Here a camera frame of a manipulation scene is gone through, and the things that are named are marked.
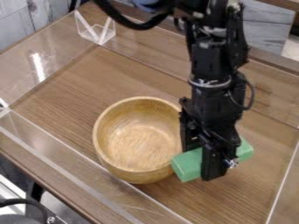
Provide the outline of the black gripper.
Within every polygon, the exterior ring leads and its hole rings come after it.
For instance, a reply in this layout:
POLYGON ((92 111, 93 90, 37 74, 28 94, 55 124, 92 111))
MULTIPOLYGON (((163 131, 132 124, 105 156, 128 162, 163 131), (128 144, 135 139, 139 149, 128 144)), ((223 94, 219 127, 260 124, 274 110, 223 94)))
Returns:
POLYGON ((243 73, 223 83, 188 79, 191 98, 179 100, 181 151, 201 147, 200 177, 211 181, 236 164, 240 137, 236 122, 250 110, 255 89, 243 73))

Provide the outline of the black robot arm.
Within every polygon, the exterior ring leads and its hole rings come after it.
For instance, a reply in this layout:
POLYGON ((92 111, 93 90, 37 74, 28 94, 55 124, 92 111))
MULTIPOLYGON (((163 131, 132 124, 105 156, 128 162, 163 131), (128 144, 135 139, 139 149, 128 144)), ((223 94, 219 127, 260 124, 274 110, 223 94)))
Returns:
POLYGON ((252 157, 254 149, 240 138, 236 123, 254 104, 246 92, 252 84, 239 69, 248 63, 243 30, 244 4, 239 0, 132 0, 153 17, 136 23, 109 0, 93 0, 124 27, 145 31, 167 17, 184 33, 191 59, 191 97, 179 100, 181 154, 171 166, 183 182, 211 181, 252 157))

